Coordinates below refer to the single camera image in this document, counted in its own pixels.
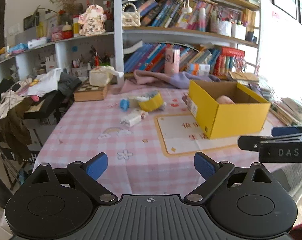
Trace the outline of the pink pig plush toy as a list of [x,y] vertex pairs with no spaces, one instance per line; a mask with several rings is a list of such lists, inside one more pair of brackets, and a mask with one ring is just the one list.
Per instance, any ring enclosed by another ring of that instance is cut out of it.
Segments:
[[231,105],[235,104],[234,101],[233,101],[231,98],[229,98],[228,96],[225,96],[225,95],[222,95],[222,96],[218,97],[218,98],[216,99],[216,101],[217,101],[220,105],[221,105],[221,104],[231,104]]

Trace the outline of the white charger plug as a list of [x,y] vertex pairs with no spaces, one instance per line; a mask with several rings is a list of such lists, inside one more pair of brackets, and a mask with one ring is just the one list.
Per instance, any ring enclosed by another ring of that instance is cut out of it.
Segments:
[[133,127],[142,121],[142,117],[139,113],[130,113],[121,118],[120,123],[127,127]]

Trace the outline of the blue packet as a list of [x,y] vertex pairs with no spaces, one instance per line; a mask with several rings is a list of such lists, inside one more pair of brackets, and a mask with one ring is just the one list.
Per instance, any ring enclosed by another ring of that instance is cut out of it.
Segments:
[[126,112],[130,108],[130,102],[128,99],[122,99],[120,101],[120,109]]

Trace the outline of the small white red box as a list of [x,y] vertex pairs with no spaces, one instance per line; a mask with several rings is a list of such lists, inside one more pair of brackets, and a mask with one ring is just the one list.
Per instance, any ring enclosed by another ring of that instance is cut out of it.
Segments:
[[134,112],[138,114],[141,117],[141,119],[145,119],[148,116],[148,112],[143,111],[141,109],[135,109]]

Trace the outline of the yellow tape roll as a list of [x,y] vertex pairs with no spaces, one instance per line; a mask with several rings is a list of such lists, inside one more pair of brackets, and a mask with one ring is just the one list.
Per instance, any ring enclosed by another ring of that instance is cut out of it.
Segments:
[[164,100],[159,91],[154,91],[148,96],[143,96],[143,100],[139,101],[139,107],[145,112],[153,112],[162,107]]

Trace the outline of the yellow cardboard box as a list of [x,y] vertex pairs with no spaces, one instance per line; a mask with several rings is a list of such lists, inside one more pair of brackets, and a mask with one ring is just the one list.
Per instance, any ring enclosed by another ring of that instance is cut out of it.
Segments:
[[[235,104],[219,104],[222,95]],[[237,82],[191,81],[188,107],[209,139],[235,137],[262,130],[271,103]]]

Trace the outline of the pink checked tablecloth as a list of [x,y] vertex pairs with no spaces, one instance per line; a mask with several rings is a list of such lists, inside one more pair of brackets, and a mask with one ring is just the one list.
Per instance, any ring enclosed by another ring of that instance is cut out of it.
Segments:
[[120,101],[126,94],[74,103],[45,142],[35,165],[62,168],[104,152],[108,168],[98,181],[116,196],[186,196],[204,181],[194,168],[198,151],[236,167],[258,161],[258,153],[240,150],[235,137],[207,139],[182,100],[187,90],[162,88],[160,94],[166,108],[149,113],[132,127],[121,124],[126,112],[120,109]]

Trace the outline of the wooden chess board box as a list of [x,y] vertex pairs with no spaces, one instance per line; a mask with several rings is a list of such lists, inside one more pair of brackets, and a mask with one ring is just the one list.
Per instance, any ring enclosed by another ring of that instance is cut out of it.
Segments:
[[83,82],[73,93],[75,102],[101,101],[107,96],[110,85],[92,86],[89,81]]

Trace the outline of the orange white medicine boxes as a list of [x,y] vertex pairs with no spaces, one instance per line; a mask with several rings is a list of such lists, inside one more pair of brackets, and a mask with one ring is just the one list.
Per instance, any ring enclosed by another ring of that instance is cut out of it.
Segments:
[[196,76],[208,76],[210,68],[209,64],[188,63],[185,71]]

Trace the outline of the pink purple cloth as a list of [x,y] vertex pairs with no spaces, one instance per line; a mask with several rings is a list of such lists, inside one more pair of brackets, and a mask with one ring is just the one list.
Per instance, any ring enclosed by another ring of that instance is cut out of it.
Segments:
[[188,89],[191,80],[220,82],[218,77],[215,77],[211,74],[208,76],[196,76],[188,72],[179,72],[176,74],[167,75],[165,73],[136,70],[133,74],[133,77],[126,79],[122,87],[114,88],[113,93],[124,94],[133,90],[145,88],[147,86]]

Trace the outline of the white pen holder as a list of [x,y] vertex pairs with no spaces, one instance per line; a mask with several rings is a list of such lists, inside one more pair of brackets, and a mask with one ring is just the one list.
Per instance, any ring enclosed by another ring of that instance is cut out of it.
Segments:
[[231,25],[231,37],[245,40],[246,39],[247,28],[244,25],[233,23]]

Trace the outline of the pink cylindrical holder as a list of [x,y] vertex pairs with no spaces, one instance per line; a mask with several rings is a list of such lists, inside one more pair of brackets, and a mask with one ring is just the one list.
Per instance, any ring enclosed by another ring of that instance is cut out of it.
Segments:
[[167,48],[165,52],[164,73],[173,75],[179,72],[180,50]]

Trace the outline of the row of blue books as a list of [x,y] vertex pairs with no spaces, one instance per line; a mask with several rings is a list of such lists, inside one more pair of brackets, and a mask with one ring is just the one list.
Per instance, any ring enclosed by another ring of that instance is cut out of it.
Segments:
[[145,70],[155,73],[164,71],[165,52],[167,43],[144,43],[128,57],[124,63],[124,72],[133,73],[135,70]]

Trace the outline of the upper shelf books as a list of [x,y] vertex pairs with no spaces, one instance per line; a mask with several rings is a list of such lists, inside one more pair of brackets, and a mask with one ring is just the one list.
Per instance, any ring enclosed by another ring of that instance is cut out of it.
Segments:
[[205,32],[214,5],[201,0],[138,0],[142,27],[179,28]]

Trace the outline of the pink doll figure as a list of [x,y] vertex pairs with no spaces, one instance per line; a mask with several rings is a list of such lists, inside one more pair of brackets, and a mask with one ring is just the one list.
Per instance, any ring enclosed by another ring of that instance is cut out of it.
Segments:
[[81,36],[95,36],[106,32],[104,22],[107,16],[104,9],[97,5],[89,5],[86,11],[79,16],[78,23],[82,26],[79,31]]

